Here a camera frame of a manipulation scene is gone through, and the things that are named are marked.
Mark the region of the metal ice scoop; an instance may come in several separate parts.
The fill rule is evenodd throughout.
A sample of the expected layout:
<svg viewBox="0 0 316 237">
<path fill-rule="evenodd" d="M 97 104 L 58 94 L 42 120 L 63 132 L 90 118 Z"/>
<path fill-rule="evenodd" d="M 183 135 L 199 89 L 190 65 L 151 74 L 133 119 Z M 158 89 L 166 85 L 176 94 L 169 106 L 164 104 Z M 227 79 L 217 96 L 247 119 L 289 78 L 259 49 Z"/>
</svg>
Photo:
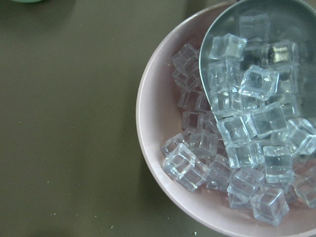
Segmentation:
<svg viewBox="0 0 316 237">
<path fill-rule="evenodd" d="M 247 39 L 242 61 L 210 59 L 215 37 Z M 199 58 L 202 83 L 229 154 L 246 149 L 310 155 L 316 149 L 316 12 L 300 0 L 242 0 L 208 29 Z M 267 101 L 239 94 L 245 71 L 279 72 Z"/>
</svg>

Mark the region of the clear ice cube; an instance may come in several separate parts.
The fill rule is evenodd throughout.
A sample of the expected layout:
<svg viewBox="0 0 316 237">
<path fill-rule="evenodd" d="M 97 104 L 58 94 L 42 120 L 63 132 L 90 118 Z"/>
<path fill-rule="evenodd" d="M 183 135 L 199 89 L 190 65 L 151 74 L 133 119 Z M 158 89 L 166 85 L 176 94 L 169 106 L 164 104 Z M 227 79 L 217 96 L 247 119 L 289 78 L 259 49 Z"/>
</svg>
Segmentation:
<svg viewBox="0 0 316 237">
<path fill-rule="evenodd" d="M 242 61 L 247 45 L 247 39 L 233 34 L 218 36 L 213 39 L 211 50 L 208 54 L 210 59 L 229 59 Z"/>
<path fill-rule="evenodd" d="M 277 92 L 279 72 L 251 65 L 244 73 L 239 94 L 267 101 Z"/>
<path fill-rule="evenodd" d="M 249 201 L 254 218 L 271 226 L 278 226 L 289 213 L 283 189 L 262 186 Z"/>
<path fill-rule="evenodd" d="M 162 169 L 189 192 L 203 185 L 210 174 L 209 167 L 183 143 L 166 156 Z"/>
</svg>

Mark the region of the mint green bowl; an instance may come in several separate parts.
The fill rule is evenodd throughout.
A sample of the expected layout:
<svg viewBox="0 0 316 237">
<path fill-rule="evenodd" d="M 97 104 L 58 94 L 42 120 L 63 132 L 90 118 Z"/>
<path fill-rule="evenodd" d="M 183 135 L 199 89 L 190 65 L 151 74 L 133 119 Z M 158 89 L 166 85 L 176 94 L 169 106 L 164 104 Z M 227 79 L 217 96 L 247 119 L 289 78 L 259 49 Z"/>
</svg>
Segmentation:
<svg viewBox="0 0 316 237">
<path fill-rule="evenodd" d="M 40 2 L 42 0 L 12 0 L 14 2 L 20 2 L 20 3 L 35 3 L 35 2 Z"/>
</svg>

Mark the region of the pink bowl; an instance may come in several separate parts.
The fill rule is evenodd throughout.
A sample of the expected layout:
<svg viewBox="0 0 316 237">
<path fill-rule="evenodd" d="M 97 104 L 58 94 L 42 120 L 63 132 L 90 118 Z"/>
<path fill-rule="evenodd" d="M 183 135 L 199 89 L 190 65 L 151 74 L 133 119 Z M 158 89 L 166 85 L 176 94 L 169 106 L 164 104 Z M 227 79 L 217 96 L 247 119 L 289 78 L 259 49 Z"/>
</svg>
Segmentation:
<svg viewBox="0 0 316 237">
<path fill-rule="evenodd" d="M 313 237 L 316 211 L 300 202 L 291 204 L 281 224 L 273 227 L 255 220 L 249 210 L 230 209 L 221 192 L 188 192 L 162 170 L 160 147 L 181 131 L 181 114 L 176 106 L 180 92 L 171 78 L 170 56 L 186 42 L 200 46 L 211 23 L 232 4 L 231 0 L 221 2 L 183 21 L 163 39 L 148 61 L 136 102 L 137 134 L 144 159 L 160 188 L 189 219 L 181 221 L 184 227 L 199 222 L 231 237 Z"/>
</svg>

